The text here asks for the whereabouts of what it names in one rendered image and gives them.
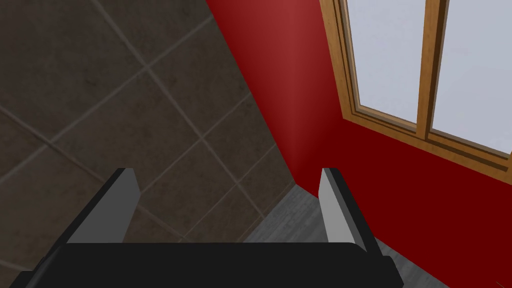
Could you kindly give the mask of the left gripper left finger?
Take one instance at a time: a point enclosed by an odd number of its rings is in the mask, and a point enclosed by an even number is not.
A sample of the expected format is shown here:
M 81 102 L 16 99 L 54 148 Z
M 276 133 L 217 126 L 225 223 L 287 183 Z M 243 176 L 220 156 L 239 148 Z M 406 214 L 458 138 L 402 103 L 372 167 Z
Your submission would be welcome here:
M 65 244 L 121 243 L 141 197 L 132 168 L 118 168 L 48 251 Z

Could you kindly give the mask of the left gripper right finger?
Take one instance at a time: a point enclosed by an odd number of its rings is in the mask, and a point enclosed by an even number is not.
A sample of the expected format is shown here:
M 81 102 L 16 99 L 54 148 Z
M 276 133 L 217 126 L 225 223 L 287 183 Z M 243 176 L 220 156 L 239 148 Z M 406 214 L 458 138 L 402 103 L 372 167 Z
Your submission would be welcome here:
M 318 199 L 329 243 L 352 243 L 372 256 L 383 255 L 338 169 L 322 169 Z

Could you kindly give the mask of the wooden framed window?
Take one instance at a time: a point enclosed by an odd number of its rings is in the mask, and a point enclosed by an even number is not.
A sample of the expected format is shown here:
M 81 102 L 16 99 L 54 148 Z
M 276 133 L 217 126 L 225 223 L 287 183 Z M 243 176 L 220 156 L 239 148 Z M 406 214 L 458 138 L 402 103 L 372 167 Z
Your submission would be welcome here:
M 512 154 L 432 127 L 449 0 L 426 0 L 415 123 L 360 104 L 347 0 L 319 0 L 342 117 L 497 180 L 512 183 Z

